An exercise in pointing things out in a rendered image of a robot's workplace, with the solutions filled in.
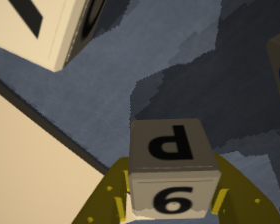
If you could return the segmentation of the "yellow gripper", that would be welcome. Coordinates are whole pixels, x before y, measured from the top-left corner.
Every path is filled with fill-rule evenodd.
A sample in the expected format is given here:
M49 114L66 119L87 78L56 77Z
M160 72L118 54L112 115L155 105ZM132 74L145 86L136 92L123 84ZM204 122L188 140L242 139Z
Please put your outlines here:
M219 224L280 224L272 201L225 158L215 153L221 177L211 201ZM71 224L120 224L126 221L129 157L107 171Z

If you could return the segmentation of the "tan flat mat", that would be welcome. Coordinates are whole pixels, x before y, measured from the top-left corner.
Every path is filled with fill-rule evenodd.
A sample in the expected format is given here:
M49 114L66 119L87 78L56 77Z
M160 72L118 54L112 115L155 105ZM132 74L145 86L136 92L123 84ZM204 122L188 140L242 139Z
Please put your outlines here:
M71 224L106 172L0 84L0 224Z

